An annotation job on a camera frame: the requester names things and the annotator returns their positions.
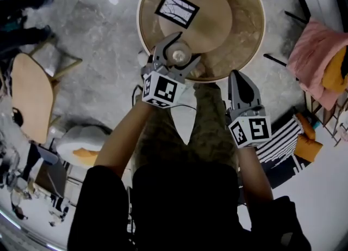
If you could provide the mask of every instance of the cable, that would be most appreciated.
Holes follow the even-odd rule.
[[[257,105],[257,106],[251,107],[250,109],[247,109],[247,110],[241,112],[239,115],[236,116],[236,118],[240,117],[242,114],[244,114],[244,113],[246,113],[248,111],[255,111],[255,112],[257,112],[257,111],[260,111],[260,110],[262,110],[262,106],[261,105]]]
[[[194,109],[195,111],[197,110],[196,108],[191,107],[191,106],[189,106],[189,105],[185,105],[185,104],[179,104],[179,105],[173,106],[173,107],[171,107],[171,108],[176,108],[176,107],[180,107],[180,106],[188,107],[188,108]]]
[[[134,106],[134,95],[135,95],[135,92],[136,92],[137,89],[143,91],[143,87],[141,87],[140,85],[137,84],[136,87],[133,89],[133,93],[132,93],[132,107]],[[186,105],[186,104],[178,104],[178,105],[173,106],[171,108],[176,108],[176,107],[180,107],[180,106],[188,107],[188,108],[194,109],[196,111],[196,108],[191,107],[191,106]]]

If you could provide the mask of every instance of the person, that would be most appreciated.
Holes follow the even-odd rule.
[[[68,250],[310,250],[295,204],[288,197],[273,199],[253,148],[234,146],[220,88],[195,84],[194,89],[197,112],[188,145],[169,109],[142,101],[117,125],[87,172]],[[135,233],[129,235],[121,177],[133,153]],[[251,231],[238,220],[238,167]]]

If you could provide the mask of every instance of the black and white striped fabric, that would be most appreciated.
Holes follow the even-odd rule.
[[[276,167],[289,158],[295,151],[297,136],[303,133],[296,116],[272,134],[272,140],[256,147],[256,154],[265,170]]]
[[[274,189],[303,171],[310,162],[294,155],[297,136],[303,133],[303,127],[292,108],[272,124],[272,140],[256,147],[261,166]],[[244,204],[243,183],[238,178],[239,200]]]

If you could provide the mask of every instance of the wooden chair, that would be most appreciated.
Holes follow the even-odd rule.
[[[60,51],[63,55],[75,61],[56,73],[53,77],[46,74],[32,55],[42,49],[45,44],[53,44],[50,38],[39,44],[30,54],[20,53],[13,62],[12,70],[12,106],[21,113],[23,124],[21,129],[29,139],[44,144],[48,128],[60,117],[51,121],[55,97],[59,89],[58,78],[69,72],[82,62],[82,59]]]

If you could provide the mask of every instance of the striped cloth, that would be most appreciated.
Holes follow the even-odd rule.
[[[293,115],[285,125],[274,131],[270,141],[256,147],[260,162],[270,162],[273,168],[285,161],[294,153],[297,136],[302,133],[302,125]]]

